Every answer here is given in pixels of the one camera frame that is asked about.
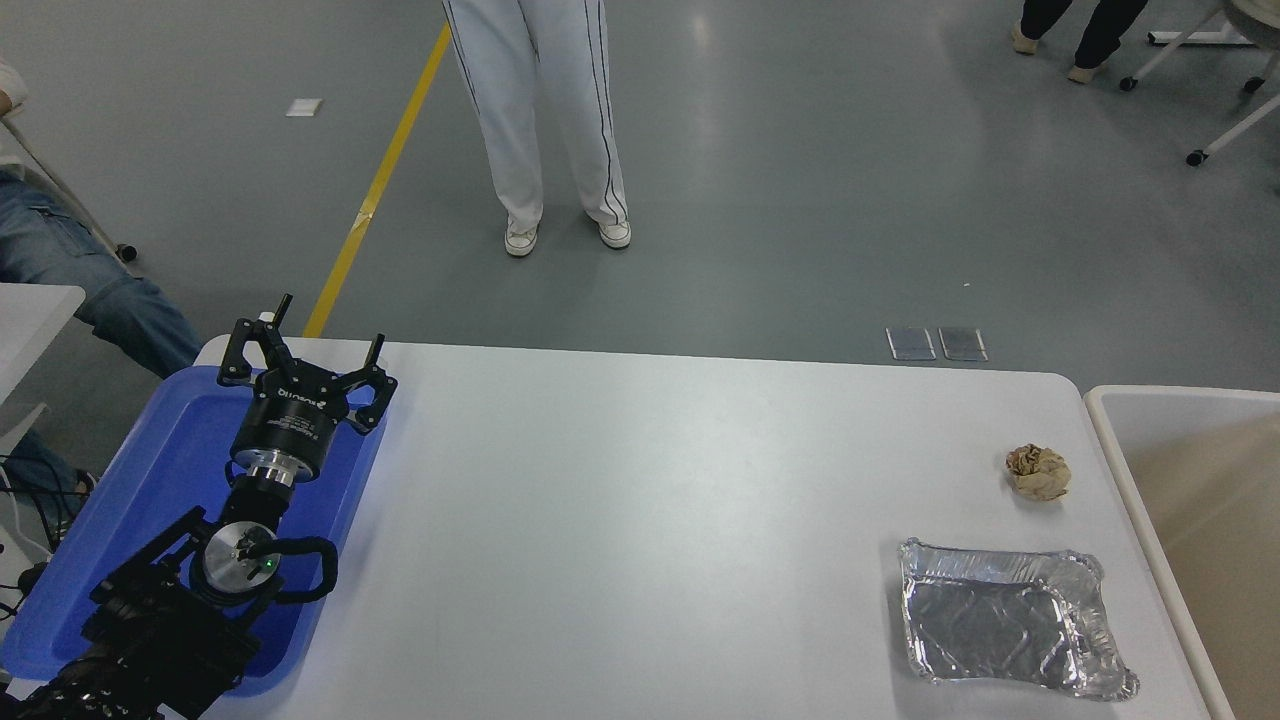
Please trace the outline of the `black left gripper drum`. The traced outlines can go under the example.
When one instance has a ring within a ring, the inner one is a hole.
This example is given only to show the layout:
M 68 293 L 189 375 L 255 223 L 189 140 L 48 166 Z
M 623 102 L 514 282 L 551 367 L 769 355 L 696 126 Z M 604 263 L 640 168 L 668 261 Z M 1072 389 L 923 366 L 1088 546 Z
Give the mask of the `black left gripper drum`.
M 252 392 L 232 460 L 250 468 L 252 460 L 276 454 L 296 460 L 302 473 L 321 471 L 349 410 L 334 372 L 265 370 L 253 378 Z

